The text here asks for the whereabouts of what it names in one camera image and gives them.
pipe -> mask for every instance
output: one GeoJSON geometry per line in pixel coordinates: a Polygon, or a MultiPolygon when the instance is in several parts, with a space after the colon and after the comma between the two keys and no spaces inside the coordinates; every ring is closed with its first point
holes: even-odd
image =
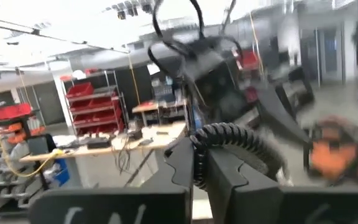
{"type": "Polygon", "coordinates": [[[7,21],[0,20],[0,23],[9,24],[9,25],[12,25],[12,26],[16,26],[18,28],[18,29],[15,29],[13,27],[0,26],[0,29],[10,30],[10,31],[13,31],[13,32],[22,32],[22,33],[25,33],[25,34],[35,35],[35,36],[38,36],[38,37],[45,37],[45,38],[49,38],[49,39],[70,42],[72,44],[83,44],[83,45],[87,45],[88,47],[94,47],[94,48],[98,48],[98,49],[113,50],[115,52],[120,52],[120,53],[124,53],[124,54],[129,53],[129,51],[116,50],[114,47],[105,48],[105,47],[100,47],[100,46],[96,46],[96,45],[91,45],[91,44],[88,43],[88,41],[82,41],[81,43],[78,43],[78,42],[65,40],[65,39],[61,39],[61,38],[57,38],[57,37],[51,37],[51,36],[43,35],[43,34],[40,33],[40,31],[41,31],[40,29],[35,29],[35,28],[32,28],[32,27],[19,25],[19,24],[15,24],[15,23],[12,23],[12,22],[7,22],[7,21]]]}

workshop shelf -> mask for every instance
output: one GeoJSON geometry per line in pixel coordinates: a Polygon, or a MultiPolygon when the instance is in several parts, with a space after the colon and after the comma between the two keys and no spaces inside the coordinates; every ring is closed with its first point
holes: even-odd
{"type": "Polygon", "coordinates": [[[127,124],[127,111],[124,95],[120,92],[114,71],[115,83],[108,80],[110,71],[88,70],[87,78],[104,75],[107,86],[92,85],[88,80],[81,80],[67,92],[67,107],[73,117],[73,129],[77,136],[97,133],[101,130],[124,130],[127,124]]]}

blue bin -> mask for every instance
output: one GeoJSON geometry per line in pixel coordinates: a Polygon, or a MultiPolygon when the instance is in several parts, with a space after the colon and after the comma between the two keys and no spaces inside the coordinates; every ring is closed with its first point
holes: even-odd
{"type": "Polygon", "coordinates": [[[59,181],[59,187],[61,187],[70,179],[70,175],[68,173],[66,161],[64,159],[55,159],[55,163],[59,164],[60,168],[62,169],[61,173],[55,176],[55,180],[59,181]]]}

coiled cable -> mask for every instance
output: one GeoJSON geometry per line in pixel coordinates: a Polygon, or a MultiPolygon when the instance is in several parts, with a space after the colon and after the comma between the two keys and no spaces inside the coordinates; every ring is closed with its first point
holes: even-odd
{"type": "Polygon", "coordinates": [[[233,145],[243,148],[266,164],[268,171],[265,175],[274,181],[277,181],[276,174],[280,169],[284,175],[288,174],[287,163],[282,155],[251,129],[232,123],[207,124],[190,139],[195,147],[194,184],[202,190],[206,189],[207,153],[211,146],[233,145]]]}

ceiling light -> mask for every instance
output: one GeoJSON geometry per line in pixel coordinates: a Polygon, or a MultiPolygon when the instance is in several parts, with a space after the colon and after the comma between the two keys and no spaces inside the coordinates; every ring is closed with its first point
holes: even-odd
{"type": "Polygon", "coordinates": [[[126,19],[125,12],[124,12],[124,11],[117,12],[117,17],[118,17],[118,19],[120,19],[120,20],[126,19]]]}

